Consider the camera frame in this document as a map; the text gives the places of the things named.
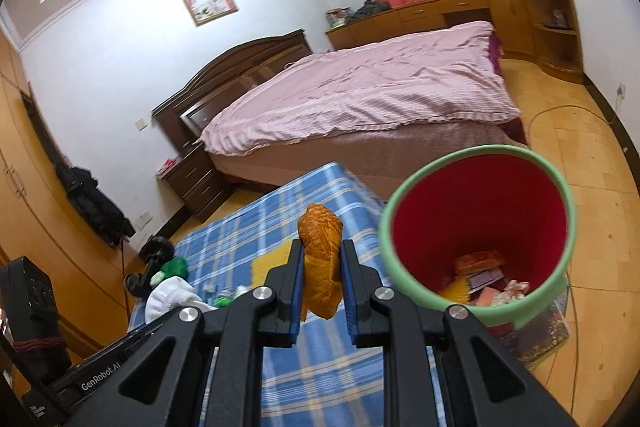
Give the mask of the black hanging jacket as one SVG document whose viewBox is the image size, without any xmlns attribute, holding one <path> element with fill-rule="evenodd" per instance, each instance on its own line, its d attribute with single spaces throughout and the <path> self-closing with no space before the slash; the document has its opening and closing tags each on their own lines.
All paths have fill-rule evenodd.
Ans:
<svg viewBox="0 0 640 427">
<path fill-rule="evenodd" d="M 100 189 L 97 179 L 84 168 L 56 164 L 55 173 L 70 203 L 93 232 L 112 248 L 136 234 L 129 219 Z"/>
</svg>

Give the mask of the dark wooden nightstand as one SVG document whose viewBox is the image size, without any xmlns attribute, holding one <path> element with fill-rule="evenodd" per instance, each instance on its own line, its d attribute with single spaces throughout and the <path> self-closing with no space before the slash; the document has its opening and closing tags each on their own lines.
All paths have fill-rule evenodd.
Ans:
<svg viewBox="0 0 640 427">
<path fill-rule="evenodd" d="M 167 183 L 201 222 L 212 217 L 233 193 L 232 185 L 218 171 L 203 144 L 195 145 L 182 156 L 166 160 L 156 177 Z"/>
</svg>

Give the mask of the pink bed quilt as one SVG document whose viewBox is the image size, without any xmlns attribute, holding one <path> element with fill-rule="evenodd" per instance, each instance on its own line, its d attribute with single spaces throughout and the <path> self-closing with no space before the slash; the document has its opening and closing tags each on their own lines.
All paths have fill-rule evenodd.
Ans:
<svg viewBox="0 0 640 427">
<path fill-rule="evenodd" d="M 308 55 L 218 113 L 200 140 L 231 157 L 407 124 L 509 124 L 521 112 L 489 57 L 493 34 L 477 20 Z"/>
</svg>

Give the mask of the corner wooden shelf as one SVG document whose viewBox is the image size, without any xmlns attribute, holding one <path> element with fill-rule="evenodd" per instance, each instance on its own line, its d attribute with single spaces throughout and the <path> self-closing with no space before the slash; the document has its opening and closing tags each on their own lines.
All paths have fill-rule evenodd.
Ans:
<svg viewBox="0 0 640 427">
<path fill-rule="evenodd" d="M 548 75 L 584 83 L 582 40 L 574 0 L 525 0 L 537 65 Z"/>
</svg>

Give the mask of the dark clothes pile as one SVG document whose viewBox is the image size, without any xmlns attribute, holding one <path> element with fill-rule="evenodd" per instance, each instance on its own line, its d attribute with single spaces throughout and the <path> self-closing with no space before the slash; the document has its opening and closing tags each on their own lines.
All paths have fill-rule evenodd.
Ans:
<svg viewBox="0 0 640 427">
<path fill-rule="evenodd" d="M 360 6 L 359 9 L 356 9 L 355 12 L 349 13 L 345 18 L 346 24 L 351 24 L 356 22 L 357 20 L 364 20 L 365 18 L 371 17 L 376 14 L 380 14 L 390 10 L 390 4 L 386 1 L 379 2 L 374 0 L 367 0 Z"/>
</svg>

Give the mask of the white sock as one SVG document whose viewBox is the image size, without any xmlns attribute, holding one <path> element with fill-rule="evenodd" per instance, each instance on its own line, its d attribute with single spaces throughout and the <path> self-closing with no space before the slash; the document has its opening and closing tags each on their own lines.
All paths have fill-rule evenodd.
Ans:
<svg viewBox="0 0 640 427">
<path fill-rule="evenodd" d="M 176 308 L 195 308 L 203 312 L 214 311 L 187 281 L 169 277 L 160 282 L 149 295 L 144 308 L 144 321 L 150 324 Z"/>
</svg>

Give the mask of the wooden wardrobe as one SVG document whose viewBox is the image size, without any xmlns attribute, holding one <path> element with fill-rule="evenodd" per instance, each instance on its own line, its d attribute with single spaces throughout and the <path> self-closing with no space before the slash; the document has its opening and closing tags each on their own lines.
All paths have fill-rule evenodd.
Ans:
<svg viewBox="0 0 640 427">
<path fill-rule="evenodd" d="M 143 269 L 134 248 L 112 249 L 66 198 L 30 121 L 21 57 L 1 39 L 1 261 L 29 257 L 46 272 L 74 364 L 126 334 L 134 299 L 124 275 Z"/>
</svg>

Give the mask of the green clover toy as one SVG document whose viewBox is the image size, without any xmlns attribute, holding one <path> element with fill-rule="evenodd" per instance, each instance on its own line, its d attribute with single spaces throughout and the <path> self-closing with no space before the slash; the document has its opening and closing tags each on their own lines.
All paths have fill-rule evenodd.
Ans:
<svg viewBox="0 0 640 427">
<path fill-rule="evenodd" d="M 181 277 L 183 280 L 187 280 L 189 276 L 188 264 L 183 257 L 173 257 L 171 260 L 165 262 L 160 271 L 156 272 L 150 280 L 152 288 L 160 285 L 164 280 L 171 277 Z"/>
</svg>

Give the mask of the dark wooden headboard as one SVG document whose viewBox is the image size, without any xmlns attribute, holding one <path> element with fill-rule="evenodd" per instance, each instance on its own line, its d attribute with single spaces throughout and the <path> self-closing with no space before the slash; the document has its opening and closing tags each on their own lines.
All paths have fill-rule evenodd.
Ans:
<svg viewBox="0 0 640 427">
<path fill-rule="evenodd" d="M 188 121 L 186 113 L 220 95 L 224 109 L 248 90 L 269 80 L 311 54 L 305 31 L 262 37 L 238 44 L 201 68 L 184 87 L 152 110 L 152 118 L 175 150 L 189 152 L 202 129 Z"/>
</svg>

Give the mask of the long wooden sideboard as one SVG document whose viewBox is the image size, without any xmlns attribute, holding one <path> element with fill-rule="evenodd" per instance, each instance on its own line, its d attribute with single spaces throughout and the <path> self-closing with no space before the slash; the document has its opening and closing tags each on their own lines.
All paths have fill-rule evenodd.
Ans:
<svg viewBox="0 0 640 427">
<path fill-rule="evenodd" d="M 536 56 L 532 23 L 525 0 L 424 1 L 338 26 L 329 30 L 326 36 L 337 51 L 476 20 L 486 20 L 494 25 L 506 56 Z"/>
</svg>

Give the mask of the orange clear snack packet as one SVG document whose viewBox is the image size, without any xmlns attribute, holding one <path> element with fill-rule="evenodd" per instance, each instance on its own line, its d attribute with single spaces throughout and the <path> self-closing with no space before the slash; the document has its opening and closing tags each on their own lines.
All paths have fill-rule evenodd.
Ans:
<svg viewBox="0 0 640 427">
<path fill-rule="evenodd" d="M 503 257 L 498 251 L 477 251 L 457 258 L 454 262 L 454 271 L 457 277 L 468 277 L 486 270 L 497 269 L 503 263 Z"/>
</svg>

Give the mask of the orange wrapper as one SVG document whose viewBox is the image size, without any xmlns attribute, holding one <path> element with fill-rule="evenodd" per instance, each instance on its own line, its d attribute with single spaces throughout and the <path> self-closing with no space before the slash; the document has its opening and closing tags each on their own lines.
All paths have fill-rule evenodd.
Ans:
<svg viewBox="0 0 640 427">
<path fill-rule="evenodd" d="M 297 223 L 304 254 L 304 290 L 300 319 L 309 312 L 329 320 L 343 298 L 340 248 L 343 222 L 326 206 L 310 204 Z"/>
</svg>

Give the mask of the blue plaid tablecloth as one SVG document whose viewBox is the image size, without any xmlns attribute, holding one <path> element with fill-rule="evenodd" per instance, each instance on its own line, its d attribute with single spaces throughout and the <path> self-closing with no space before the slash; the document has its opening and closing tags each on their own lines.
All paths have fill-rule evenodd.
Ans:
<svg viewBox="0 0 640 427">
<path fill-rule="evenodd" d="M 252 283 L 252 263 L 296 239 L 297 222 L 316 202 L 343 222 L 361 263 L 383 268 L 378 221 L 384 207 L 354 174 L 329 162 L 222 219 L 186 234 L 175 253 L 204 300 Z M 383 422 L 381 349 L 357 349 L 343 311 L 326 321 L 311 315 L 291 349 L 264 352 L 262 425 L 379 426 Z"/>
</svg>

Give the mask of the green red trash bin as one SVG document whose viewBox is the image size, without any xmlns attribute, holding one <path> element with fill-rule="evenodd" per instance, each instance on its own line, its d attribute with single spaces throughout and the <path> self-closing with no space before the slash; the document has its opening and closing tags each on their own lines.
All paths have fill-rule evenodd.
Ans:
<svg viewBox="0 0 640 427">
<path fill-rule="evenodd" d="M 487 327 L 522 329 L 567 286 L 577 235 L 564 176 L 540 155 L 512 145 L 481 145 L 438 158 L 402 182 L 378 224 L 386 279 L 417 305 L 438 311 L 457 259 L 497 251 L 503 274 L 526 282 L 515 303 L 474 307 Z"/>
</svg>

